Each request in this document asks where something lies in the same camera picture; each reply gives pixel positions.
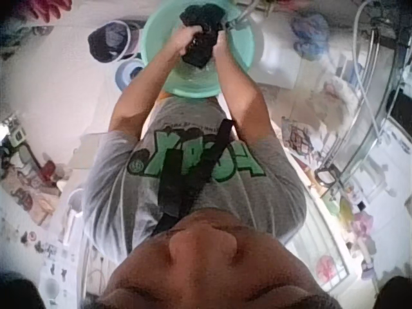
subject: wet clothing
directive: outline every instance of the wet clothing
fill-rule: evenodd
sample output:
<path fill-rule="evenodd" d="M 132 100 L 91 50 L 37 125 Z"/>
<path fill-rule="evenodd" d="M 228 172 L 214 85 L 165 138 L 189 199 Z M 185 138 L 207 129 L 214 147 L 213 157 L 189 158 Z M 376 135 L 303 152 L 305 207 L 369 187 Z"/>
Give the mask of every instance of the wet clothing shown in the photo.
<path fill-rule="evenodd" d="M 103 254 L 121 263 L 151 236 L 163 215 L 158 191 L 167 150 L 183 150 L 187 174 L 214 145 L 225 117 L 211 100 L 172 97 L 155 108 L 141 141 L 118 131 L 102 138 L 83 210 L 85 233 Z M 298 231 L 303 188 L 274 134 L 250 145 L 231 138 L 191 212 L 206 208 L 228 211 L 283 243 Z"/>

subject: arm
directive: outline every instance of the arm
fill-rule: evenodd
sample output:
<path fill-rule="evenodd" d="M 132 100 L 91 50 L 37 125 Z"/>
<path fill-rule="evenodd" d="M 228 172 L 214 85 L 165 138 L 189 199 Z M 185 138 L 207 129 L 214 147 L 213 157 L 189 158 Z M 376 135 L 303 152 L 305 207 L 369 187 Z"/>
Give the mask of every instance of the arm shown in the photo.
<path fill-rule="evenodd" d="M 149 65 L 123 91 L 111 116 L 109 131 L 122 131 L 140 138 L 143 124 L 149 116 L 162 87 L 179 57 L 200 26 L 179 29 L 169 39 Z"/>
<path fill-rule="evenodd" d="M 262 92 L 234 60 L 225 32 L 219 33 L 213 54 L 221 90 L 236 122 L 239 137 L 250 145 L 263 137 L 274 135 Z"/>

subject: nose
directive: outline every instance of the nose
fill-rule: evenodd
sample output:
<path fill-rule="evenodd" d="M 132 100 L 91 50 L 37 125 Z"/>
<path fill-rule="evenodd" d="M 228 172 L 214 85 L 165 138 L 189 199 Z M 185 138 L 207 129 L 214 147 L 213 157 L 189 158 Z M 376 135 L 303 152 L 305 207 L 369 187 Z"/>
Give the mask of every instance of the nose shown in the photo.
<path fill-rule="evenodd" d="M 191 288 L 201 283 L 206 285 L 225 272 L 237 249 L 232 234 L 204 223 L 176 233 L 169 242 L 173 272 L 181 279 L 181 284 Z"/>

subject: laundry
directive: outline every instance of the laundry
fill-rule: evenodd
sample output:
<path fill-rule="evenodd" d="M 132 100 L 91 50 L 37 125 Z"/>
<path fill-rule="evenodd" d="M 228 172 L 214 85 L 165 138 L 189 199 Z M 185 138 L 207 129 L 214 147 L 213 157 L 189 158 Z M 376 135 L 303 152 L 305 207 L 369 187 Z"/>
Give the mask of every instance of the laundry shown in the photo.
<path fill-rule="evenodd" d="M 88 37 L 90 54 L 99 62 L 115 60 L 126 47 L 127 27 L 119 23 L 107 24 Z"/>
<path fill-rule="evenodd" d="M 213 46 L 218 40 L 218 32 L 223 29 L 221 20 L 226 11 L 217 5 L 191 5 L 180 14 L 185 26 L 201 26 L 203 32 L 194 36 L 187 48 L 183 61 L 197 68 L 204 68 L 212 58 Z"/>

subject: person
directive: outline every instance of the person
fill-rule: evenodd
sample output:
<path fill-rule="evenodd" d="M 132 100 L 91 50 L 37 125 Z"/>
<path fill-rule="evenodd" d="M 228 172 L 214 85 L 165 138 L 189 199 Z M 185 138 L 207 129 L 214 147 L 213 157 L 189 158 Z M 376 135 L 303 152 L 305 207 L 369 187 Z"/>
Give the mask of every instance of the person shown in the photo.
<path fill-rule="evenodd" d="M 91 308 L 339 308 L 283 246 L 305 219 L 304 191 L 226 33 L 213 57 L 238 138 L 220 134 L 227 122 L 215 98 L 155 103 L 200 31 L 171 36 L 124 90 L 100 143 L 84 192 L 85 232 L 119 266 Z M 199 189 L 185 176 L 213 161 L 204 153 L 219 157 L 197 174 L 206 175 Z M 179 203 L 189 207 L 184 216 L 168 208 Z"/>

